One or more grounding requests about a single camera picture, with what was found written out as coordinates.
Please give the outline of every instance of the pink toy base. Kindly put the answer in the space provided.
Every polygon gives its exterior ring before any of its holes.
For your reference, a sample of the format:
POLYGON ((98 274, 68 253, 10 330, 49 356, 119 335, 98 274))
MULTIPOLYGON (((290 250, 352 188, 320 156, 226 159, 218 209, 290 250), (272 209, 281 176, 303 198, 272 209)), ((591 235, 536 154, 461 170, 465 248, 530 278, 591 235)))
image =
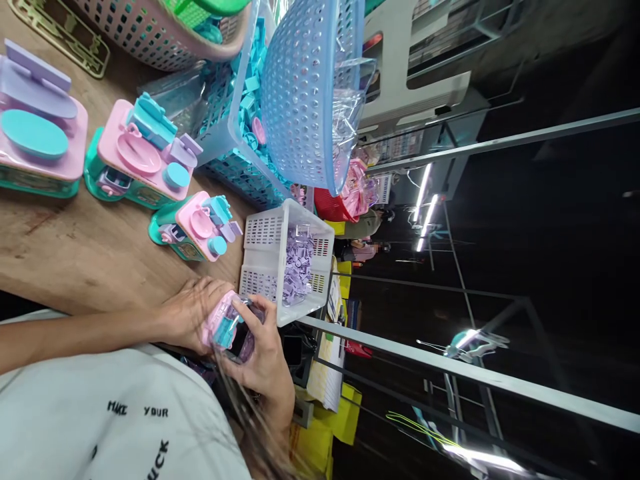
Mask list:
POLYGON ((204 255, 204 257, 209 261, 216 261, 219 258, 219 255, 216 255, 209 250, 209 246, 207 244, 209 238, 213 238, 213 236, 222 235, 218 227, 216 227, 213 222, 209 219, 211 224, 211 234, 208 237, 202 238, 201 235, 204 233, 204 226, 201 224, 203 222, 203 218, 201 215, 201 206, 202 203, 211 198, 209 194, 205 191, 199 191, 194 194, 191 199, 186 202, 178 212, 175 214, 175 222, 180 225, 180 228, 184 230, 189 239, 194 243, 196 248, 200 250, 200 253, 204 255), (196 224, 198 231, 195 231, 193 226, 196 224))
MULTIPOLYGON (((236 292, 234 292, 233 290, 227 292, 225 296, 222 297, 222 300, 220 300, 220 302, 218 302, 218 304, 215 306, 215 308, 209 315, 209 318, 207 318, 207 321, 202 327, 202 334, 200 336, 200 341, 204 346, 214 347, 220 351, 224 350, 220 348, 220 346, 218 345, 211 344, 211 336, 217 330, 218 325, 220 325, 220 322, 222 321, 224 314, 226 313, 229 306, 231 306, 231 302, 234 298, 238 298, 238 300, 240 300, 240 297, 238 297, 236 292)), ((234 339, 235 339, 235 333, 233 334, 233 338, 231 339, 232 343, 234 339)))
MULTIPOLYGON (((146 170, 148 170, 148 173, 144 173, 145 168, 142 168, 142 171, 136 171, 130 168, 128 162, 123 160, 120 155, 118 151, 118 138, 127 128, 126 118, 129 110, 132 108, 133 105, 126 100, 120 99, 115 102, 109 119, 107 120, 107 124, 105 125, 105 130, 100 138, 100 142, 98 142, 98 156, 100 157, 100 160, 110 167, 113 167, 135 180, 146 184, 149 188, 160 192, 174 201, 184 200, 187 196, 189 186, 174 189, 168 186, 167 182, 165 182, 165 179, 163 178, 163 172, 168 166, 166 156, 168 156, 170 148, 166 148, 162 152, 160 152, 160 150, 157 151, 163 161, 158 169, 147 168, 146 170)), ((187 167, 187 171, 189 172, 189 176, 192 176, 193 169, 187 167)))
MULTIPOLYGON (((78 107, 78 115, 74 119, 48 119, 62 130, 69 139, 67 152, 56 161, 42 160, 24 150, 15 147, 0 129, 0 163, 13 169, 33 172, 44 177, 63 181, 76 181, 82 176, 85 165, 85 148, 87 143, 87 124, 89 116, 87 110, 78 100, 72 98, 78 107)), ((0 115, 6 110, 20 109, 38 115, 38 112, 26 105, 0 94, 0 115)))

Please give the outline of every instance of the person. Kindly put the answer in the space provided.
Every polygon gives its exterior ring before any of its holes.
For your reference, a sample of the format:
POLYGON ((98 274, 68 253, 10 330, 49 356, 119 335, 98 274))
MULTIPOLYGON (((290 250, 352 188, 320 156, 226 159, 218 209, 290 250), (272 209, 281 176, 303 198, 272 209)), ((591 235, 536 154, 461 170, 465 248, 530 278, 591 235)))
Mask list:
POLYGON ((201 327, 230 290, 202 277, 154 308, 0 323, 0 477, 248 480, 272 477, 274 464, 287 471, 295 391, 272 302, 251 297, 264 324, 234 302, 255 350, 243 365, 216 356, 225 382, 261 395, 259 415, 241 415, 262 425, 259 438, 245 428, 238 443, 206 382, 150 344, 211 357, 201 327))
POLYGON ((362 240, 334 240, 333 254, 338 261, 366 262, 371 260, 376 253, 390 252, 391 246, 387 243, 365 243, 362 240))
POLYGON ((358 222, 346 222, 344 234, 336 235, 335 238, 349 240, 370 237, 378 231, 382 222, 391 222, 394 217, 393 210, 369 209, 364 215, 360 215, 358 222))

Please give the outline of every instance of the sticker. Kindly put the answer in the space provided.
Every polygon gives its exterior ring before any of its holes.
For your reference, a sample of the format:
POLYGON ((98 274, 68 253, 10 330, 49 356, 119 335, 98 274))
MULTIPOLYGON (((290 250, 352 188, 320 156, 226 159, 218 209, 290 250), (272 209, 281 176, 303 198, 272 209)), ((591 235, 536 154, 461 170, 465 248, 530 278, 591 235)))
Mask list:
POLYGON ((138 200, 143 201, 152 207, 157 207, 165 198, 164 195, 160 195, 158 192, 148 187, 138 188, 134 195, 138 200))
POLYGON ((179 243, 178 245, 174 245, 174 247, 180 250, 180 253, 182 253, 182 255, 184 255, 184 257, 188 260, 199 261, 204 259, 202 254, 200 254, 200 252, 198 251, 198 249, 188 242, 179 243))

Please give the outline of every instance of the table surface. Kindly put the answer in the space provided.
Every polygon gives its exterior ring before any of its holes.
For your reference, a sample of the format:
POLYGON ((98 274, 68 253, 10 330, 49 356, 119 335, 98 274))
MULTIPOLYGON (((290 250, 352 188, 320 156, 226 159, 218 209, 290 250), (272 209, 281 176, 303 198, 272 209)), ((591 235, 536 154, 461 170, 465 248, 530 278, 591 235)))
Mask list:
MULTIPOLYGON (((133 102, 135 88, 163 74, 110 43, 105 78, 96 80, 48 44, 0 1, 0 31, 71 77, 71 95, 89 113, 87 146, 119 98, 133 102)), ((5 54, 4 45, 0 53, 5 54)), ((244 228, 255 209, 224 185, 196 175, 189 194, 226 195, 244 228)), ((217 262, 184 262, 147 234, 152 211, 126 199, 101 202, 81 181, 78 195, 54 199, 0 189, 0 290, 77 315, 161 303, 189 278, 210 275, 238 286, 242 238, 217 262)))

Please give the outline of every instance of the white plastic basket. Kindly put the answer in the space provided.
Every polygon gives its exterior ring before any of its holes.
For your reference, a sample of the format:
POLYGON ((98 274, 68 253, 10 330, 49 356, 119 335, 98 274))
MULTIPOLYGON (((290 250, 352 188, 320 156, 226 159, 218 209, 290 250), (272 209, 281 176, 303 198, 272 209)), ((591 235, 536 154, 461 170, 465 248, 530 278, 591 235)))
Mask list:
POLYGON ((282 206, 249 215, 245 225, 245 261, 240 276, 240 295, 259 294, 278 307, 278 327, 321 308, 327 301, 333 257, 334 230, 302 205, 286 199, 282 206), (282 303, 287 231, 308 225, 313 236, 311 288, 305 300, 286 307, 282 303))

